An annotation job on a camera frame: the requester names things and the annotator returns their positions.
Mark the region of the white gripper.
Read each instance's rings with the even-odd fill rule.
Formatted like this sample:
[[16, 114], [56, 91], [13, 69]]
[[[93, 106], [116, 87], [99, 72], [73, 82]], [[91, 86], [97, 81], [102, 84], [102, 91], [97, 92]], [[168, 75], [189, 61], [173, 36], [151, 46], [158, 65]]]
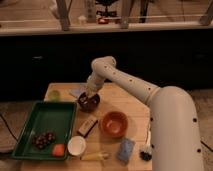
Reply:
[[92, 83], [88, 82], [86, 84], [86, 96], [88, 98], [92, 98], [94, 95], [98, 93], [98, 91], [102, 88], [101, 83]]

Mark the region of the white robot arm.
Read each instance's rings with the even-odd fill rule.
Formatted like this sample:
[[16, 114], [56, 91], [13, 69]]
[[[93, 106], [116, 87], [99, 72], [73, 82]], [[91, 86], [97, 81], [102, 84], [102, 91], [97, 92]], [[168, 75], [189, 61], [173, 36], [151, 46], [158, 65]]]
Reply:
[[88, 96], [108, 79], [149, 107], [152, 171], [204, 171], [197, 111], [185, 90], [159, 87], [122, 72], [112, 56], [94, 59], [91, 68]]

